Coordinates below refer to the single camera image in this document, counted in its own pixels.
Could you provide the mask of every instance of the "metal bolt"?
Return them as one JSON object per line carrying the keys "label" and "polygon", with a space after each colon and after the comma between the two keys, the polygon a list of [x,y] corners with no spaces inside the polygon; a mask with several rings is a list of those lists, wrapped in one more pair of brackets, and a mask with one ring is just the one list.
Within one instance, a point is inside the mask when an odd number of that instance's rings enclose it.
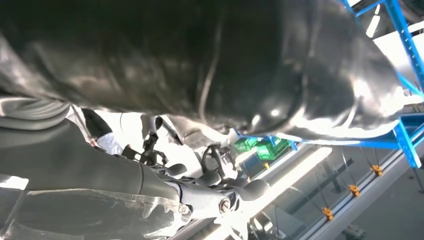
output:
{"label": "metal bolt", "polygon": [[230,200],[228,198],[224,198],[219,203],[219,211],[224,214],[230,210]]}

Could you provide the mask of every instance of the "wire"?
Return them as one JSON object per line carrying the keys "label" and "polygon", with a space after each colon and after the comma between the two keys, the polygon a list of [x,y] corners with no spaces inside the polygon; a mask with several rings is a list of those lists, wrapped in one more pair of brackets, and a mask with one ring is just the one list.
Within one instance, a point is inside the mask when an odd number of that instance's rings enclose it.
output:
{"label": "wire", "polygon": [[380,166],[380,161],[379,161],[379,157],[377,156],[376,149],[373,148],[372,150],[374,151],[375,159],[377,160],[377,165]]}
{"label": "wire", "polygon": [[329,206],[329,204],[327,203],[327,200],[326,200],[326,198],[325,198],[325,196],[324,196],[324,193],[323,193],[323,189],[321,188],[321,184],[320,184],[320,182],[318,181],[318,177],[317,177],[317,168],[316,168],[316,167],[313,169],[313,172],[314,172],[314,175],[315,175],[316,186],[318,187],[318,190],[319,190],[319,193],[320,193],[320,195],[321,195],[322,201],[324,201],[325,207],[326,207],[326,208],[329,208],[330,206]]}
{"label": "wire", "polygon": [[360,151],[362,152],[363,157],[365,158],[365,160],[368,162],[369,166],[372,168],[373,164],[371,163],[371,161],[368,159],[367,155],[365,154],[365,151],[362,147],[359,148]]}
{"label": "wire", "polygon": [[353,184],[357,185],[357,182],[355,181],[354,176],[352,175],[351,171],[349,170],[348,163],[346,162],[345,150],[344,150],[344,149],[342,149],[342,150],[341,150],[341,157],[343,158],[344,166],[346,166],[346,170],[347,170],[347,172],[349,173],[350,178],[351,178],[351,179],[352,179],[352,181],[353,181]]}
{"label": "wire", "polygon": [[314,205],[316,207],[316,209],[318,209],[319,212],[321,212],[321,208],[314,201],[312,201],[312,199],[308,195],[306,195],[306,193],[304,193],[303,191],[301,191],[300,189],[298,189],[297,187],[294,187],[294,186],[290,186],[289,189],[294,190],[294,191],[300,193],[301,195],[303,195],[306,199],[308,199],[308,201],[312,205]]}
{"label": "wire", "polygon": [[279,236],[280,236],[280,229],[279,229],[279,227],[278,227],[278,218],[277,218],[277,204],[274,202],[274,217],[275,217],[275,228],[276,228],[276,230],[277,230],[277,232],[276,232],[276,237],[277,237],[277,239],[279,238]]}
{"label": "wire", "polygon": [[123,133],[124,130],[122,130],[122,115],[124,115],[123,112],[121,112],[120,117],[119,117],[119,126],[120,126],[120,131]]}

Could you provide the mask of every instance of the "orange clamp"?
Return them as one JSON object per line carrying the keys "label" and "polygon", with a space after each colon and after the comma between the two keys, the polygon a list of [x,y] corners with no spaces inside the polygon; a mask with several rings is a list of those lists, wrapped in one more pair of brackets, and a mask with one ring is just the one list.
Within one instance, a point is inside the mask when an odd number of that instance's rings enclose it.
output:
{"label": "orange clamp", "polygon": [[371,170],[375,173],[377,176],[383,175],[383,170],[379,165],[372,165]]}
{"label": "orange clamp", "polygon": [[359,197],[360,192],[359,192],[359,187],[357,185],[349,185],[349,191],[352,193],[352,195],[354,197]]}
{"label": "orange clamp", "polygon": [[331,209],[330,208],[328,208],[328,207],[324,207],[323,209],[322,209],[322,213],[327,217],[327,219],[329,220],[329,221],[331,221],[331,220],[333,220],[334,219],[334,216],[333,216],[333,212],[331,211]]}

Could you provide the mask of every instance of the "blue metal frame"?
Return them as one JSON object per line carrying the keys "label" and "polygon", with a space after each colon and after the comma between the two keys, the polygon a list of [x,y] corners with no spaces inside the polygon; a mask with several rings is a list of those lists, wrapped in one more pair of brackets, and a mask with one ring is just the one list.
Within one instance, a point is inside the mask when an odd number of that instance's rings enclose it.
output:
{"label": "blue metal frame", "polygon": [[400,35],[403,47],[405,48],[410,64],[412,65],[416,78],[418,79],[419,86],[421,87],[421,90],[424,90],[424,63],[417,51],[414,41],[412,40],[412,35],[408,30],[407,21],[402,15],[401,6],[399,5],[398,0],[385,0],[384,5],[394,27]]}
{"label": "blue metal frame", "polygon": [[364,9],[362,9],[362,10],[358,11],[358,12],[355,14],[355,17],[359,17],[359,16],[361,16],[362,14],[364,14],[364,13],[368,12],[369,10],[371,10],[371,9],[373,9],[373,8],[375,8],[375,7],[377,7],[379,4],[382,4],[382,3],[384,3],[385,1],[386,1],[386,0],[380,0],[380,1],[377,1],[377,2],[375,2],[375,3],[373,3],[373,4],[369,5],[369,6],[365,7]]}
{"label": "blue metal frame", "polygon": [[[346,8],[352,11],[351,6],[349,5],[347,0],[341,0]],[[363,13],[375,8],[379,4],[384,4],[388,15],[390,16],[394,27],[400,35],[400,39],[402,41],[403,47],[405,48],[406,54],[408,55],[409,61],[412,65],[412,68],[415,72],[415,75],[418,79],[418,84],[421,90],[424,90],[424,63],[421,60],[420,54],[417,51],[417,48],[412,39],[412,35],[408,30],[407,22],[402,15],[401,6],[399,5],[398,0],[379,0],[366,8],[357,12],[355,17],[362,15]],[[424,94],[415,87],[410,81],[404,78],[402,75],[398,75],[401,83],[407,87],[412,93],[419,95],[424,100]],[[423,114],[418,115],[419,118],[424,119]],[[424,130],[424,122],[418,126],[412,134],[408,132],[407,127],[405,127],[403,118],[399,119],[399,123],[394,127],[393,133],[395,139],[397,141],[397,146],[394,145],[392,141],[372,141],[370,139],[366,141],[360,141],[358,146],[361,147],[389,147],[389,148],[400,148],[403,150],[406,159],[408,160],[409,165],[412,168],[421,167],[420,159],[415,151],[415,146],[424,140],[423,135]]]}

